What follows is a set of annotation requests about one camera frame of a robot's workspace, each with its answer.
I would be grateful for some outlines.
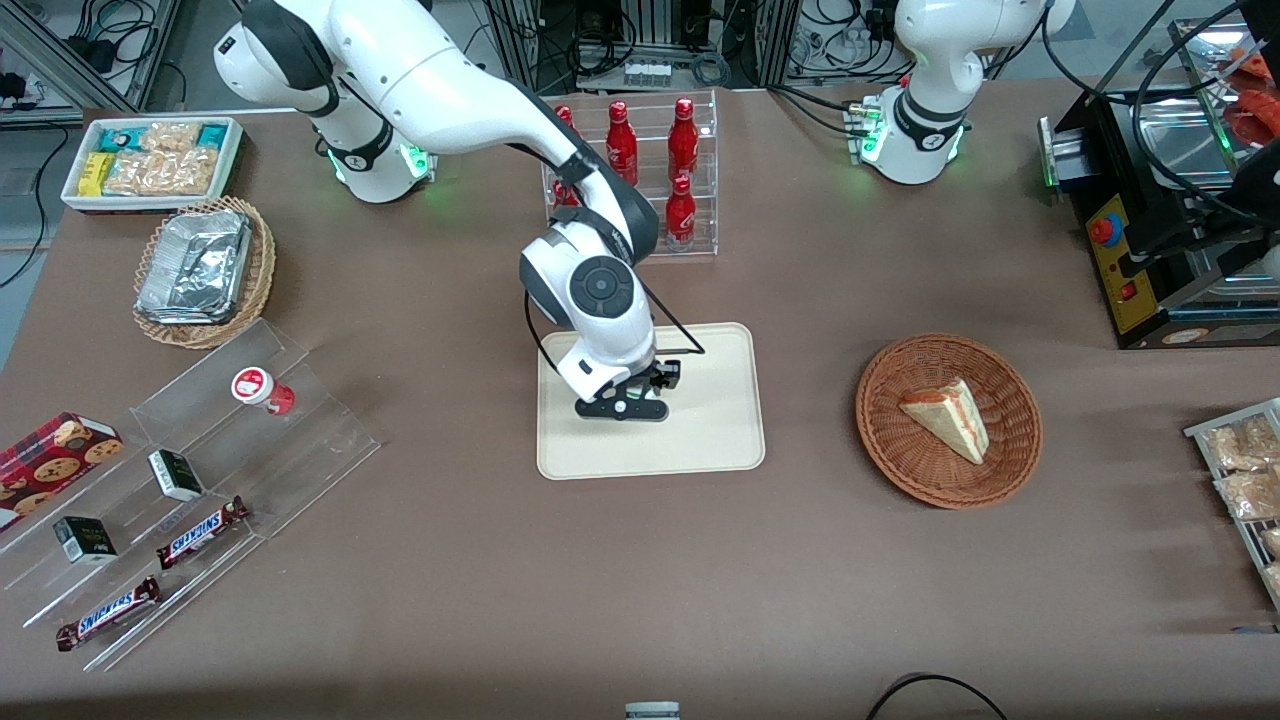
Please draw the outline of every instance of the yellow panel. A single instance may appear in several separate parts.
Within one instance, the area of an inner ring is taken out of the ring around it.
[[[1089,222],[1084,225],[1085,231],[1088,231],[1094,220],[1100,220],[1112,213],[1124,220],[1125,227],[1129,225],[1129,217],[1125,214],[1124,205],[1120,202],[1120,196],[1117,195],[1103,205],[1096,215],[1089,218]],[[1158,305],[1156,302],[1156,293],[1151,290],[1147,270],[1138,273],[1138,277],[1132,278],[1132,281],[1120,274],[1119,263],[1120,258],[1129,254],[1129,238],[1121,234],[1120,242],[1115,247],[1102,247],[1096,242],[1089,242],[1089,246],[1093,247],[1093,258],[1098,261],[1098,274],[1102,277],[1102,287],[1106,290],[1107,305],[1111,307],[1111,316],[1115,318],[1120,332],[1126,333],[1155,315]],[[1138,293],[1129,300],[1124,300],[1120,295],[1120,288],[1128,282],[1133,282]]]

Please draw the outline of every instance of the table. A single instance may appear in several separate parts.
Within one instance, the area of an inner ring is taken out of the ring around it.
[[[305,118],[243,115],[237,193],[279,243],[266,316],[387,445],[111,673],[0,602],[3,715],[859,717],[927,670],[1020,717],[1274,717],[1280,642],[1226,632],[1268,621],[1266,596],[1179,430],[1277,395],[1275,352],[1114,350],[1039,179],[1036,120],[1074,97],[992,83],[945,176],[899,187],[768,94],[719,94],[722,254],[640,274],[682,320],[753,331],[768,455],[570,483],[535,468],[534,163],[445,159],[426,192],[367,206]],[[111,418],[198,359],[128,313],[155,223],[67,214],[0,437]],[[1002,506],[925,507],[855,438],[861,368],[931,331],[996,348],[1039,401],[1043,460]]]

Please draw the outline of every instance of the red cookie box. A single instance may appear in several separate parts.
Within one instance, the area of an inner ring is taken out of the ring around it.
[[[0,452],[0,532],[120,451],[115,429],[61,413]]]

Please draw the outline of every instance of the foil-wrapped food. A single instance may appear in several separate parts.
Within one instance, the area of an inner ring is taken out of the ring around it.
[[[156,241],[134,311],[164,325],[219,325],[236,315],[253,222],[218,210],[170,218]]]

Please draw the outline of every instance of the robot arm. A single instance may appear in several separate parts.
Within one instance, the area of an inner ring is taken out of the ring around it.
[[[214,59],[246,99],[310,115],[365,200],[393,200],[416,182],[397,158],[402,142],[436,154],[512,145],[543,158],[582,195],[520,260],[543,314],[580,334],[557,370],[582,415],[666,416],[653,395],[675,386],[678,364],[655,361],[632,270],[657,245],[657,213],[535,95],[472,65],[413,0],[255,0]],[[637,380],[640,393],[604,402]]]
[[[879,117],[861,159],[887,178],[920,184],[942,173],[960,142],[965,111],[983,82],[977,51],[1021,42],[1044,17],[1057,33],[1075,0],[901,0],[893,29],[915,55],[910,83],[867,100]]]

